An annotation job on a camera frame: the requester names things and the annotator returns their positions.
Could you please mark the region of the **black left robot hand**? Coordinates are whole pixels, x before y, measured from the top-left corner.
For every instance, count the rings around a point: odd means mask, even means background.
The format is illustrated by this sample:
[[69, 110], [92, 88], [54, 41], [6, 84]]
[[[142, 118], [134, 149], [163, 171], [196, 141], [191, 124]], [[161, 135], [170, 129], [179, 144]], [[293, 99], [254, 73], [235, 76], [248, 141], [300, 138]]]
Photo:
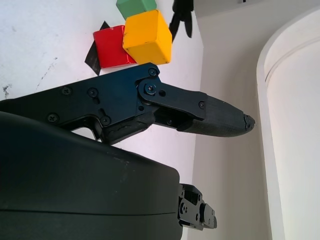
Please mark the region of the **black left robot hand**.
[[169, 24], [169, 30], [174, 41], [179, 29], [180, 22], [184, 22], [185, 31], [189, 38], [193, 33], [192, 12], [194, 11], [193, 0], [174, 0], [172, 5], [173, 16]]

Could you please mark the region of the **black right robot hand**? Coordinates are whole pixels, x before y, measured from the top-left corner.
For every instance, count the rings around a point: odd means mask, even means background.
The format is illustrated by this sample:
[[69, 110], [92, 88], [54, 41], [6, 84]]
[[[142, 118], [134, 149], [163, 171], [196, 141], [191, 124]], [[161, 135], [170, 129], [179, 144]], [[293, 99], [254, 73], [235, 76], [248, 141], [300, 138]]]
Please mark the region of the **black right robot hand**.
[[146, 63], [0, 103], [3, 240], [179, 240], [215, 211], [176, 169], [117, 148], [156, 124], [236, 137], [255, 120]]

